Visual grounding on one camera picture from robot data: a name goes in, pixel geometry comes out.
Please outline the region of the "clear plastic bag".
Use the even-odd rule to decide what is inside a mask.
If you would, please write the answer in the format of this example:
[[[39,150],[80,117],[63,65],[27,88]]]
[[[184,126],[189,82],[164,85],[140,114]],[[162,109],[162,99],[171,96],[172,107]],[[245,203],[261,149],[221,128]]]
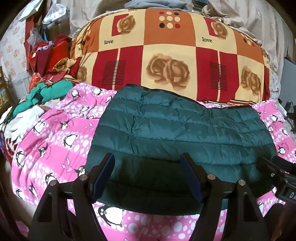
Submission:
[[[67,6],[52,1],[48,13],[44,17],[42,23],[45,26],[55,24],[67,15]]]

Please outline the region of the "grey blue cloth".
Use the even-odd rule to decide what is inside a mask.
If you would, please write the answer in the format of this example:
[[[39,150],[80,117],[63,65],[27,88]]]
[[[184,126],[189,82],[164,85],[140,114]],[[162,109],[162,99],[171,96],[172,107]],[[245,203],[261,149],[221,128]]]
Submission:
[[[192,1],[179,0],[133,0],[125,4],[126,9],[174,9],[181,11],[191,11],[193,9]]]

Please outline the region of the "white knit glove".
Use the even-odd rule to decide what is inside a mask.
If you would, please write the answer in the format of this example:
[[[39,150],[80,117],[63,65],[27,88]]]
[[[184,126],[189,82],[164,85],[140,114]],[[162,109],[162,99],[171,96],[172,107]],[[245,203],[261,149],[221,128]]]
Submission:
[[[20,143],[26,132],[35,125],[46,111],[39,105],[33,106],[16,115],[4,128],[4,139],[10,143]]]

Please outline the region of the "rose patterned folded blanket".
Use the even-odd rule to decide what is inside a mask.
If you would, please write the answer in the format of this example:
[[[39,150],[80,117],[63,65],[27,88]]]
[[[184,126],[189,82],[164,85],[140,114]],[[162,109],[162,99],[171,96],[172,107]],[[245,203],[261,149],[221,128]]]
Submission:
[[[270,98],[269,59],[259,44],[195,13],[136,9],[98,16],[78,31],[70,57],[84,82],[105,89],[136,84],[234,105]]]

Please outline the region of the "teal quilted puffer jacket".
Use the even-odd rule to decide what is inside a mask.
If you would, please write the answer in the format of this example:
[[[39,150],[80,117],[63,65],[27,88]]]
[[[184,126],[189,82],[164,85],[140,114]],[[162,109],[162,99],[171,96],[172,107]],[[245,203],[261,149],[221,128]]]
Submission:
[[[95,200],[134,212],[201,211],[180,165],[184,153],[220,180],[246,181],[257,198],[273,187],[257,163],[274,157],[276,147],[251,106],[207,108],[169,91],[127,85],[99,120],[85,171],[107,153],[115,157],[114,170]]]

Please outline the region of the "green garment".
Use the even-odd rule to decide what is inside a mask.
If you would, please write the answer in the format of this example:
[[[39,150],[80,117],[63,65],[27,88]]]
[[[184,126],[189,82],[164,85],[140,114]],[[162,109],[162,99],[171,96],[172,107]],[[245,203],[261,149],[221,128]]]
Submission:
[[[22,113],[37,104],[48,102],[52,99],[65,97],[73,83],[68,80],[60,80],[50,86],[44,83],[38,84],[26,96],[25,100],[20,102],[13,110],[11,118],[15,118],[17,114]]]

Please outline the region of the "pink penguin bed quilt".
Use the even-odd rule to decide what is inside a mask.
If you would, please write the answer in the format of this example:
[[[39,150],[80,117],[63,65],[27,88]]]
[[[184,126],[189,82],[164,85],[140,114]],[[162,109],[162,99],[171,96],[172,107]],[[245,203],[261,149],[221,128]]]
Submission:
[[[85,164],[95,130],[117,92],[79,84],[39,118],[26,132],[12,160],[15,195],[37,205],[51,181],[70,182],[88,173]],[[230,107],[198,103],[207,108]],[[275,102],[266,100],[251,107],[266,125],[276,156],[295,162],[295,144],[285,130],[284,118]],[[258,197],[257,202],[260,211],[266,214],[276,202],[274,188]],[[200,214],[139,213],[98,201],[93,207],[109,240],[188,240]]]

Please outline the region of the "red clothes pile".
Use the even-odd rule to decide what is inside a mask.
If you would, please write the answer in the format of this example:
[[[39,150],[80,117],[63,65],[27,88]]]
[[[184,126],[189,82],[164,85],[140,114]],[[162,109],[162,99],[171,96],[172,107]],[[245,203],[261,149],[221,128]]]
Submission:
[[[72,39],[60,34],[53,41],[39,42],[29,54],[32,68],[29,91],[40,83],[52,85],[60,80],[70,80],[74,84],[83,81],[84,74],[79,72],[80,58],[70,58]]]

